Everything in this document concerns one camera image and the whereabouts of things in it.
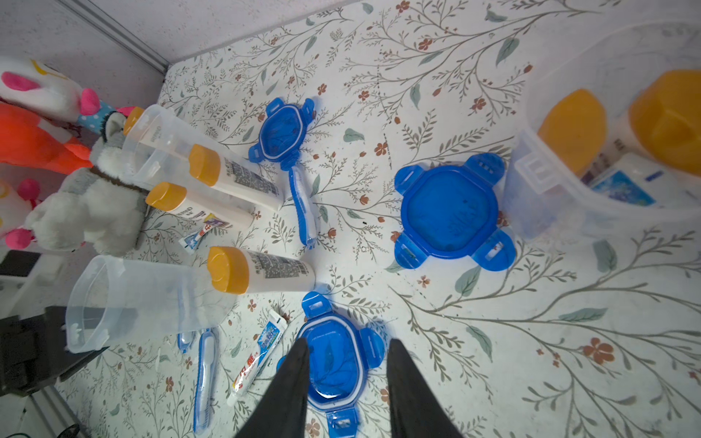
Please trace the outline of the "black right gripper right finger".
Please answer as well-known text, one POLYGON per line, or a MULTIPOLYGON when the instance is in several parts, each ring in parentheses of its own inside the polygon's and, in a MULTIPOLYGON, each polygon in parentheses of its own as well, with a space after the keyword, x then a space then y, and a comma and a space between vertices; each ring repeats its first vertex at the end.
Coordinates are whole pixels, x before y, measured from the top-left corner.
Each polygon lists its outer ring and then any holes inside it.
POLYGON ((391 339, 387 355, 392 437, 461 437, 405 345, 391 339))

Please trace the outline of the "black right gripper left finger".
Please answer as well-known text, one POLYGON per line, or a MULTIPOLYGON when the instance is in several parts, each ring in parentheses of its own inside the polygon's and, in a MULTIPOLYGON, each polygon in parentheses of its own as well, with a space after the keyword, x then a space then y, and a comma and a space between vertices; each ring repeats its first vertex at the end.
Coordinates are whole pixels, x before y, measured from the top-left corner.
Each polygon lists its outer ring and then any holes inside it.
POLYGON ((303 437, 309 386, 310 350, 306 339, 300 338, 235 437, 303 437))

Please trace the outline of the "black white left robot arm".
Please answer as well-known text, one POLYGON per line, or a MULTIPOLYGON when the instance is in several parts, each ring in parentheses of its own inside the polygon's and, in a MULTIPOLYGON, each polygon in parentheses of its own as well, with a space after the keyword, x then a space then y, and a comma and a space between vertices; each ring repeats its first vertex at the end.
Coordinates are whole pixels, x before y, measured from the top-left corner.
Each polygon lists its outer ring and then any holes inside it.
POLYGON ((1 394, 27 397, 67 381, 101 350, 69 351, 60 306, 65 258, 10 250, 1 257, 1 394))

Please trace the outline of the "yellow cap bottle back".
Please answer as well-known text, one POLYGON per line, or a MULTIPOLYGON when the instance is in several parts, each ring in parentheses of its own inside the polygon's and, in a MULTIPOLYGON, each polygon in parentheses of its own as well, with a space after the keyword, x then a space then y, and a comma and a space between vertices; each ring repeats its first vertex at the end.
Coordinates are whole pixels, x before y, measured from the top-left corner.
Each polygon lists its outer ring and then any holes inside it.
POLYGON ((587 89, 577 89, 549 111, 538 135, 582 179, 604 146, 607 131, 607 114, 600 100, 587 89))

